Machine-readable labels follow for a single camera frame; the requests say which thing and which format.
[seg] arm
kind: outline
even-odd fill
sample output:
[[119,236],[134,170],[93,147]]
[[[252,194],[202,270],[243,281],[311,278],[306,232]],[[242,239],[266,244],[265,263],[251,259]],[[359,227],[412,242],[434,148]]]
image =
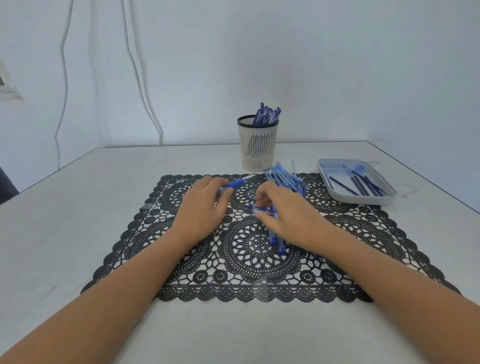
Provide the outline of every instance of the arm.
[[475,303],[334,226],[285,187],[268,181],[256,199],[257,205],[273,203],[278,211],[278,220],[257,214],[268,228],[338,264],[433,363],[479,361],[480,307]]
[[180,259],[222,220],[232,189],[210,176],[186,193],[172,227],[9,349],[7,363],[109,363]]

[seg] tabletop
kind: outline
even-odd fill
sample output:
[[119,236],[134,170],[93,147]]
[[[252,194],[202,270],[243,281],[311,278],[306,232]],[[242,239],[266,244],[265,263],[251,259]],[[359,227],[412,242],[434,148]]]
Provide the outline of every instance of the tabletop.
[[[480,215],[368,142],[277,144],[275,161],[370,162],[384,206],[463,295],[480,303]],[[239,145],[95,149],[0,206],[0,353],[73,300],[166,174],[242,174]],[[424,363],[374,303],[155,299],[116,363]]]

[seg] lace doily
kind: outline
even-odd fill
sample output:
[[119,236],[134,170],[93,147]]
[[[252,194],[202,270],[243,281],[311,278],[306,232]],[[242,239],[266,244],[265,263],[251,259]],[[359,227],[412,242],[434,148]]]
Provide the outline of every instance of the lace doily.
[[[223,175],[234,181],[246,175]],[[412,269],[460,293],[428,257],[407,239],[406,234],[379,206],[343,204],[333,200],[317,173],[298,175],[307,184],[305,198],[328,219]],[[158,182],[145,206],[115,243],[103,265],[82,292],[158,239],[172,225],[183,195],[200,175],[167,175]],[[248,302],[298,299],[345,302],[372,299],[341,268],[327,259],[286,244],[286,256],[268,241],[268,231],[246,205],[253,205],[263,175],[250,178],[237,189],[218,228],[196,245],[175,267],[157,297],[163,301],[180,298],[202,301],[217,297]]]

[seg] pen holder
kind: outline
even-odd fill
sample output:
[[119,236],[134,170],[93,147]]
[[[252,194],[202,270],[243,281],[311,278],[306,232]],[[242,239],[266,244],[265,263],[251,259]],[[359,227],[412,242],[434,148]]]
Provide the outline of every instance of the pen holder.
[[242,166],[247,170],[266,170],[273,165],[278,120],[271,125],[252,125],[255,115],[237,119]]

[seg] electrical cable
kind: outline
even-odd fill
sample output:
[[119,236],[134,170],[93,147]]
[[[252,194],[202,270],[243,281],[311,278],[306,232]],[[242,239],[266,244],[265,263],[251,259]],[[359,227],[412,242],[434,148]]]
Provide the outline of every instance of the electrical cable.
[[65,116],[65,110],[67,108],[67,98],[68,98],[68,76],[67,76],[67,63],[65,62],[65,42],[67,41],[68,31],[70,29],[70,23],[72,22],[72,13],[73,13],[73,0],[70,0],[70,9],[68,14],[67,27],[65,29],[65,33],[63,34],[63,39],[61,41],[61,47],[60,47],[61,59],[62,59],[62,65],[63,65],[63,74],[65,77],[65,99],[63,100],[63,109],[61,111],[60,121],[55,131],[55,144],[57,145],[57,153],[59,156],[58,163],[57,163],[57,170],[60,170],[60,157],[61,157],[58,137],[59,137],[60,127],[63,122],[63,117]]
[[[129,40],[128,40],[127,16],[125,14],[125,1],[120,0],[120,4],[121,4],[122,16],[123,16],[123,30],[124,30],[124,34],[125,34],[125,46],[126,46],[126,49],[127,49],[128,56],[130,57],[130,62],[132,63],[133,72],[135,73],[135,78],[137,80],[138,93],[140,94],[140,99],[142,101],[145,112],[148,115],[148,118],[150,119],[150,121],[152,122],[152,124],[154,125],[154,127],[156,128],[156,130],[158,132],[158,145],[160,146],[160,145],[162,145],[162,138],[163,138],[162,127],[160,126],[160,123],[158,122],[158,120],[156,120],[156,117],[154,116],[153,111],[152,112],[150,111],[150,109],[147,106],[147,103],[145,101],[144,93],[147,96],[147,100],[149,102],[149,98],[148,98],[148,95],[147,95],[147,90],[144,91],[142,89],[142,83],[140,82],[140,76],[138,74],[137,65],[135,63],[135,59],[133,58],[132,51],[130,50],[130,43],[129,43]],[[131,22],[134,25],[134,20],[133,20],[132,16],[131,16]]]

